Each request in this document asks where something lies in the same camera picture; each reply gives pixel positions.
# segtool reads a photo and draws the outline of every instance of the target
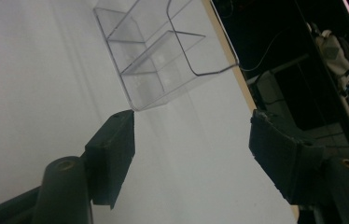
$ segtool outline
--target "wooden board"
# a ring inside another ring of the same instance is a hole
[[[213,9],[213,6],[212,6],[210,0],[202,0],[202,3],[205,7],[205,10],[206,10],[207,15],[210,19],[210,22],[212,23],[213,27],[216,30],[216,34],[217,34],[218,39],[220,41],[221,47],[224,49],[227,60],[231,64],[235,63],[236,60],[232,54],[232,50],[230,49],[230,43],[228,42],[228,40],[226,38],[223,27],[221,26],[221,23],[216,16],[215,10]],[[253,98],[250,94],[250,91],[247,88],[247,84],[244,80],[244,76],[241,72],[241,69],[236,66],[236,67],[232,68],[232,72],[235,75],[236,80],[238,81],[239,87],[242,90],[242,94],[244,95],[244,98],[247,102],[247,105],[250,109],[250,112],[253,112],[253,110],[256,109],[256,104],[254,104],[254,101],[253,101]]]

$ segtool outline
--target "clear plastic shelf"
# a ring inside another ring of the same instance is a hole
[[[227,60],[201,0],[113,2],[100,0],[94,12],[133,110],[166,104],[238,64],[236,55]]]

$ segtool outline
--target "white surface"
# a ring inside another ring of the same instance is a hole
[[[129,108],[94,5],[0,0],[0,203]],[[95,223],[294,223],[247,147],[250,116],[230,73],[137,113],[131,169]]]

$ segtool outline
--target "gray wire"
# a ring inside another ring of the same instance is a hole
[[[271,40],[271,43],[268,45],[267,49],[265,50],[265,53],[262,55],[261,60],[259,60],[259,62],[258,62],[258,64],[257,64],[256,66],[254,66],[254,67],[252,67],[252,68],[243,68],[243,67],[240,65],[239,67],[241,68],[241,70],[243,70],[243,71],[245,71],[245,72],[251,72],[251,71],[254,71],[254,70],[258,69],[259,66],[262,64],[262,62],[264,61],[265,57],[267,56],[268,52],[270,51],[270,48],[271,48],[273,42],[277,39],[277,37],[278,37],[279,35],[281,35],[284,31],[288,30],[289,28],[290,28],[290,27],[287,27],[286,29],[280,31],[279,33],[277,33],[277,34],[275,35],[275,37]]]

